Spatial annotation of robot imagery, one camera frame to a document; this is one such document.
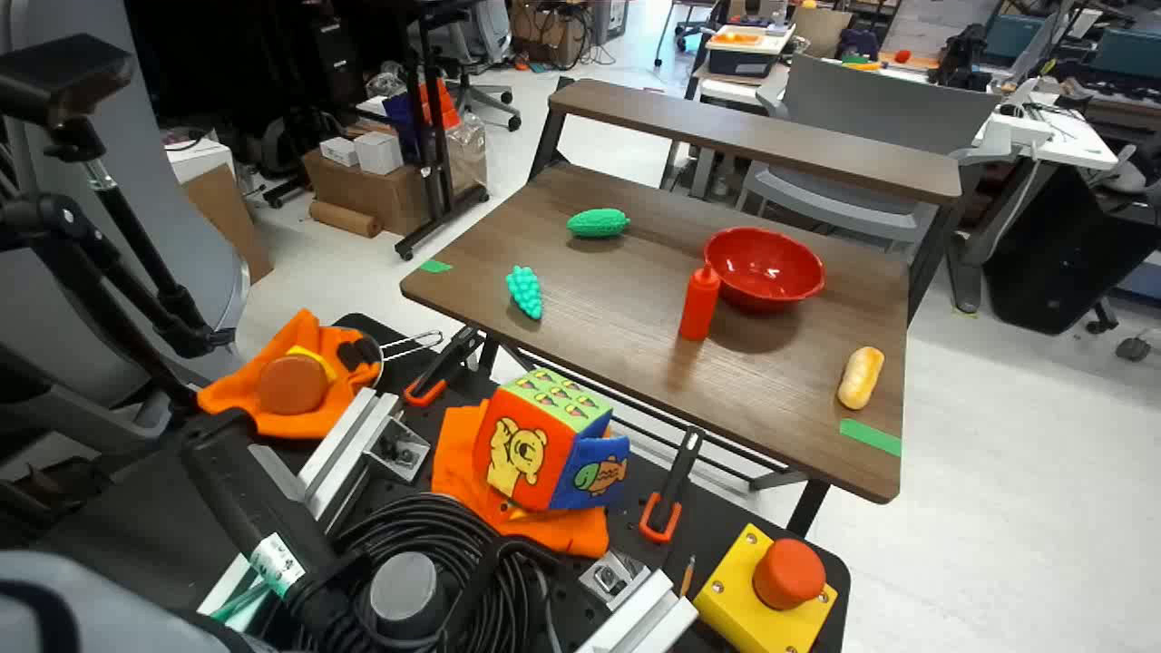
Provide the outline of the green bumpy vegetable plush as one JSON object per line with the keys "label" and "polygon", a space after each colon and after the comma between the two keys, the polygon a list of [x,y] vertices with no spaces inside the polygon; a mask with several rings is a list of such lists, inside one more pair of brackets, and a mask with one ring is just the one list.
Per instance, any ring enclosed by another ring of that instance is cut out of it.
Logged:
{"label": "green bumpy vegetable plush", "polygon": [[618,208],[578,209],[565,230],[580,241],[615,241],[630,226],[630,218]]}

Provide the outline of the teal leafy plush toy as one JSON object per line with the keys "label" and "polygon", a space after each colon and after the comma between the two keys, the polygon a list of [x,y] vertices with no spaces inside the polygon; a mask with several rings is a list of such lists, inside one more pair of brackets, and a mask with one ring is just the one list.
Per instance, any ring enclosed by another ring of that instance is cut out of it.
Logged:
{"label": "teal leafy plush toy", "polygon": [[541,276],[525,266],[514,266],[508,276],[503,276],[503,287],[508,287],[508,298],[512,306],[541,324],[545,319],[545,291],[541,291]]}

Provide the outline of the colourful soft cube toy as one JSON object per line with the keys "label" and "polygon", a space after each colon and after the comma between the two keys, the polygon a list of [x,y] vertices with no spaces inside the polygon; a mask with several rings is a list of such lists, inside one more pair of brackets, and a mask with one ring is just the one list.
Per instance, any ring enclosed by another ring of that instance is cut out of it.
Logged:
{"label": "colourful soft cube toy", "polygon": [[607,507],[627,479],[630,441],[615,403],[539,365],[485,399],[474,435],[483,484],[529,513]]}

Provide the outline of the red plastic bowl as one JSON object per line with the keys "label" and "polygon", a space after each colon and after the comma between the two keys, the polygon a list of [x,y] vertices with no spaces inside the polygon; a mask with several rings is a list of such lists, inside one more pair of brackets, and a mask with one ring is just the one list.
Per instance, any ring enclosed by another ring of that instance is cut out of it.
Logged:
{"label": "red plastic bowl", "polygon": [[791,307],[829,287],[824,256],[777,230],[719,230],[699,256],[719,272],[721,298],[747,311]]}

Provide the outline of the yellow bread plush toy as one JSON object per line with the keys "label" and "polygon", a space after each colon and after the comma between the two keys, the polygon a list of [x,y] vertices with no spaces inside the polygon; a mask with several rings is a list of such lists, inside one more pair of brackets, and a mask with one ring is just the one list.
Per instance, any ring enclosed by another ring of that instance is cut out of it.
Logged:
{"label": "yellow bread plush toy", "polygon": [[845,411],[863,411],[871,403],[874,387],[878,387],[883,365],[884,365],[884,353],[883,350],[874,350],[874,343],[855,350],[845,359],[845,369],[843,369],[843,381],[840,381],[840,403]]}

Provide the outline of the orange ketchup bottle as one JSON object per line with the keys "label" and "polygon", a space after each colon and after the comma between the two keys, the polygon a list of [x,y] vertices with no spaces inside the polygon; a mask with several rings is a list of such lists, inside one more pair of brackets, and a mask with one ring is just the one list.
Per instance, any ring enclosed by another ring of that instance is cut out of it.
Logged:
{"label": "orange ketchup bottle", "polygon": [[682,306],[682,324],[678,324],[678,336],[682,341],[703,341],[712,333],[712,319],[719,307],[719,272],[699,266],[690,283],[685,283],[685,306]]}

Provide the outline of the orange black clamp left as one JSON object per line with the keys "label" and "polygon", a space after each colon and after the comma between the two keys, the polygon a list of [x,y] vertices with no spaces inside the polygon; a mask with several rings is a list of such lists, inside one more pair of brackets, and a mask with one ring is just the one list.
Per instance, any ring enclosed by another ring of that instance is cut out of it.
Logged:
{"label": "orange black clamp left", "polygon": [[449,343],[403,387],[403,403],[415,411],[432,405],[479,341],[483,333],[474,328],[462,328]]}

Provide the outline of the orange black clamp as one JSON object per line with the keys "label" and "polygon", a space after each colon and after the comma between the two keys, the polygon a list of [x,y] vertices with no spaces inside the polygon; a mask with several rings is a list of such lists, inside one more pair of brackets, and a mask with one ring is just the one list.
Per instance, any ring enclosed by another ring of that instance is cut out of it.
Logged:
{"label": "orange black clamp", "polygon": [[699,441],[703,435],[699,433],[685,433],[670,467],[667,467],[667,479],[662,489],[652,489],[641,503],[641,514],[638,514],[638,535],[650,542],[650,543],[670,543],[675,542],[675,531],[682,524],[682,493],[690,485],[690,470],[697,466],[697,452],[699,452]]}
{"label": "orange black clamp", "polygon": [[479,341],[483,333],[474,328],[462,328],[449,343],[403,387],[403,403],[415,411],[432,405]]}

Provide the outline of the orange cloth under cube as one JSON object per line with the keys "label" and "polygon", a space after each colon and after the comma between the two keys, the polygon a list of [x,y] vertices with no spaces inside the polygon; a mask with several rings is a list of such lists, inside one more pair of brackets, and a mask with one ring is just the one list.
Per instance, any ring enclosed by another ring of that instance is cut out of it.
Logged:
{"label": "orange cloth under cube", "polygon": [[525,513],[508,503],[501,493],[485,485],[474,470],[474,427],[485,418],[485,403],[449,405],[442,414],[435,462],[432,462],[432,489],[466,503],[474,519],[483,519],[501,536],[525,536],[548,550],[574,559],[600,559],[610,550],[610,519],[603,507],[578,513]]}

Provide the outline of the orange black clamp right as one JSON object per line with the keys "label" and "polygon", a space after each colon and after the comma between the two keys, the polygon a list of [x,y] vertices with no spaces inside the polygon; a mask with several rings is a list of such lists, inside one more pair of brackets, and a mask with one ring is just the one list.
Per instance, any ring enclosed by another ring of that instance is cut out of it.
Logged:
{"label": "orange black clamp right", "polygon": [[650,543],[670,543],[675,542],[675,531],[682,524],[682,493],[690,485],[690,470],[697,466],[697,452],[699,452],[699,441],[703,435],[699,433],[685,433],[670,467],[667,467],[667,479],[662,489],[652,489],[641,503],[641,514],[638,514],[638,535],[650,542]]}

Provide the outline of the black cart platform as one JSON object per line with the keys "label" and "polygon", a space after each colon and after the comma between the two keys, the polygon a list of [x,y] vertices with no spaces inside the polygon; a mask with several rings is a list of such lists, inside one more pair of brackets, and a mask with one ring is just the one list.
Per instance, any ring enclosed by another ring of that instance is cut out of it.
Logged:
{"label": "black cart platform", "polygon": [[[483,387],[483,381],[462,372],[449,399],[439,399],[435,411],[418,411],[418,418],[403,423],[415,423],[420,441],[435,441],[435,423],[442,423],[449,411],[470,405],[470,399],[479,399]],[[418,450],[415,441],[403,441],[406,433],[399,433],[399,423],[374,427],[374,435],[351,435],[346,445],[337,445],[346,462],[333,462],[326,470],[326,507],[320,513],[322,531],[337,550],[361,550],[374,564],[397,550],[432,556],[439,564],[445,596],[459,599],[483,556],[499,547],[501,536],[485,536],[479,514],[470,519],[466,503],[427,489],[435,484],[435,452],[427,456],[427,467],[415,474],[415,484],[390,470],[383,466],[384,456],[374,456],[390,435],[399,439],[399,450]],[[645,543],[635,524],[645,507],[645,489],[662,485],[667,470],[641,456],[630,466],[638,467],[630,470],[624,503],[607,519],[615,543],[610,556],[578,559],[541,543],[541,559],[535,559],[529,547],[523,547],[523,559],[503,550],[490,578],[494,596],[479,599],[466,636],[490,636],[485,643],[494,643],[494,653],[508,653],[503,647],[514,643],[514,636],[508,640],[508,623],[514,623],[512,613],[535,611],[525,622],[529,629],[523,631],[529,636],[523,653],[580,653],[580,647],[618,611],[624,611],[638,587],[645,587],[652,571],[685,574],[690,556],[697,556],[690,587],[707,590],[712,599],[730,599],[730,579],[712,579],[712,574],[732,550],[732,543],[759,547],[764,536],[784,536],[779,526],[716,498],[712,489],[695,485],[685,489],[685,526],[678,526],[675,542]],[[773,653],[843,653],[849,611],[845,590],[852,585],[849,571],[840,556],[818,543],[805,547],[822,556],[829,578],[824,596],[791,613],[773,613],[759,636],[777,643]],[[607,601],[597,579],[615,578],[620,596]],[[199,613],[213,618],[218,623],[241,623],[245,636],[258,636],[282,651],[308,653],[317,647],[306,623],[289,618],[289,611],[266,587],[266,579],[258,579],[258,574],[248,571],[245,559],[228,564]],[[675,643],[662,647],[650,640],[641,647],[641,653],[662,653],[667,647],[670,653],[739,653],[699,618],[695,618]]]}

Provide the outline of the cardboard box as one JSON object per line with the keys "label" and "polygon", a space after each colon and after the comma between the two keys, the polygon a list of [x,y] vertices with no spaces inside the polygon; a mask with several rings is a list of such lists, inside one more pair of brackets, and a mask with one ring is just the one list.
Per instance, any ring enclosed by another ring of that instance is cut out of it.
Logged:
{"label": "cardboard box", "polygon": [[403,160],[399,131],[357,119],[302,157],[314,184],[308,218],[351,236],[406,236],[427,220],[420,171]]}

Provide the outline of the green tape strip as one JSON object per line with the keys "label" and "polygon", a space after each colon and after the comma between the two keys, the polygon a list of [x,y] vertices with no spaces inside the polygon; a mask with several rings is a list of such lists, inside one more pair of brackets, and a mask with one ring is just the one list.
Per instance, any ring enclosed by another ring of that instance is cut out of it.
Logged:
{"label": "green tape strip", "polygon": [[855,418],[840,421],[840,435],[845,435],[845,439],[852,439],[852,441],[863,441],[863,445],[871,445],[871,450],[878,450],[878,452],[890,452],[890,456],[899,456],[899,452],[905,452],[899,435],[883,433],[883,427],[874,427],[874,423],[868,423],[868,421],[855,421]]}

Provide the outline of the orange cloth with hamburger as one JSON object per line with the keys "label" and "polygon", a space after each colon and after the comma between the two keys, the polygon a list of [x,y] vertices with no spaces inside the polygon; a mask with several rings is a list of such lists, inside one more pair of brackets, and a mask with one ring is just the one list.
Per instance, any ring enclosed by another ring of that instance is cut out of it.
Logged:
{"label": "orange cloth with hamburger", "polygon": [[266,439],[322,439],[383,369],[362,330],[302,307],[250,362],[199,387],[196,405],[245,411]]}

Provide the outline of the yellow box red button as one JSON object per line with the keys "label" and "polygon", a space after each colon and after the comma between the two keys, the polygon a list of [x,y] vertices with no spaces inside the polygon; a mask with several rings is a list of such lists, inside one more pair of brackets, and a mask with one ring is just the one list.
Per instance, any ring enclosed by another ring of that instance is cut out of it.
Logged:
{"label": "yellow box red button", "polygon": [[695,606],[736,653],[813,653],[840,587],[805,542],[747,524]]}

